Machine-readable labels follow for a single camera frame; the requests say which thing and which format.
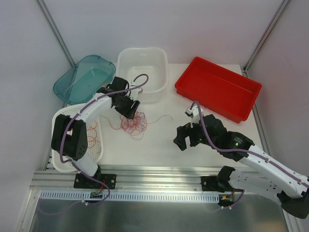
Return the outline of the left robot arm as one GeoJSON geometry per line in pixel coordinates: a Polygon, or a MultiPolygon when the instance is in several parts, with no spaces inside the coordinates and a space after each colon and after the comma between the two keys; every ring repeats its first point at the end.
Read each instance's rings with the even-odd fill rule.
{"type": "Polygon", "coordinates": [[[99,88],[92,99],[88,101],[73,116],[59,114],[54,122],[51,148],[56,151],[61,161],[66,158],[74,168],[85,175],[84,181],[91,188],[101,184],[99,166],[87,153],[87,129],[97,117],[105,111],[114,109],[127,119],[133,119],[140,105],[137,100],[142,84],[135,77],[131,82],[115,77],[112,83],[99,88]]]}

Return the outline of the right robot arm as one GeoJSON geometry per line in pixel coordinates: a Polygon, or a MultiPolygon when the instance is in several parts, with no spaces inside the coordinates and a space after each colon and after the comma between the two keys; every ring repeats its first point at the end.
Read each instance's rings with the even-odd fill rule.
{"type": "Polygon", "coordinates": [[[214,115],[179,126],[173,142],[182,151],[187,148],[186,138],[189,138],[191,147],[208,145],[223,157],[259,173],[249,175],[223,166],[216,177],[218,191],[246,190],[271,199],[296,218],[306,219],[309,215],[309,178],[269,156],[245,135],[228,131],[214,115]]]}

